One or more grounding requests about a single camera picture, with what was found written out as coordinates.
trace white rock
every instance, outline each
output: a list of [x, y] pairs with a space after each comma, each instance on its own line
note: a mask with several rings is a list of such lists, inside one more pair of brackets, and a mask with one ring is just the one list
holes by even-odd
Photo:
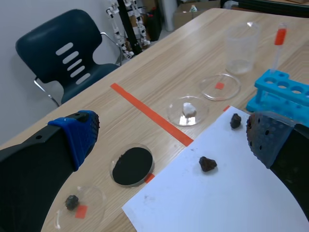
[[191, 103], [185, 102], [183, 104], [183, 114], [186, 118], [194, 117], [197, 114], [197, 109]]

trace black rock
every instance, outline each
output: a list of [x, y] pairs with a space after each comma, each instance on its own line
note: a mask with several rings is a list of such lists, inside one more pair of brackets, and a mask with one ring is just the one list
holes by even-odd
[[213, 159], [208, 159], [205, 156], [202, 156], [199, 159], [199, 164], [201, 165], [201, 168], [204, 172], [208, 172], [217, 167], [216, 161], [214, 161]]
[[238, 114], [234, 114], [231, 119], [231, 128], [236, 129], [241, 124], [241, 117]]
[[66, 199], [66, 207], [68, 210], [74, 210], [78, 206], [78, 197], [75, 195], [70, 195]]

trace dropper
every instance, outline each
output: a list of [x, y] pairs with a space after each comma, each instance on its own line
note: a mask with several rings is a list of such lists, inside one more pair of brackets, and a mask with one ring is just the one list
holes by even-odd
[[276, 35], [276, 39], [275, 39], [275, 45], [277, 46], [277, 53], [275, 55], [274, 63], [273, 63], [272, 68], [270, 70], [271, 74], [273, 74], [278, 68], [279, 57], [280, 57], [280, 54], [281, 54], [281, 51], [282, 51], [286, 31], [287, 31], [286, 24], [281, 23], [279, 25], [277, 35]]

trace petri dish lid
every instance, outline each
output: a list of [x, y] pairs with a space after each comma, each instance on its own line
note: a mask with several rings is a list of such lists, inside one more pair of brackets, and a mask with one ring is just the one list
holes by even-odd
[[113, 181], [122, 187], [132, 188], [143, 184], [154, 171], [155, 162], [151, 151], [142, 144], [122, 147], [110, 164]]
[[[186, 117], [183, 113], [183, 104], [189, 103], [195, 107], [196, 113], [191, 117]], [[203, 121], [209, 112], [209, 108], [206, 105], [206, 101], [201, 98], [186, 96], [179, 98], [172, 102], [167, 108], [169, 120], [183, 127], [193, 126], [201, 121]]]
[[237, 95], [241, 83], [236, 77], [220, 73], [209, 76], [199, 83], [202, 94], [212, 101], [223, 101]]
[[66, 199], [54, 218], [55, 231], [96, 232], [103, 220], [106, 197], [96, 186], [78, 186], [68, 194], [78, 197], [78, 205], [68, 210]]

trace dark blue chair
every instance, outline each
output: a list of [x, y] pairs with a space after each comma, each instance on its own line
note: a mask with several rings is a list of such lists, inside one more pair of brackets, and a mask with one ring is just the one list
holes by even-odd
[[93, 52], [101, 44], [102, 35], [118, 46], [98, 30], [86, 12], [71, 10], [21, 37], [16, 42], [16, 50], [36, 74], [34, 83], [42, 91], [46, 92], [37, 79], [43, 83], [58, 81], [63, 86], [61, 103], [65, 103], [119, 67], [93, 61]]

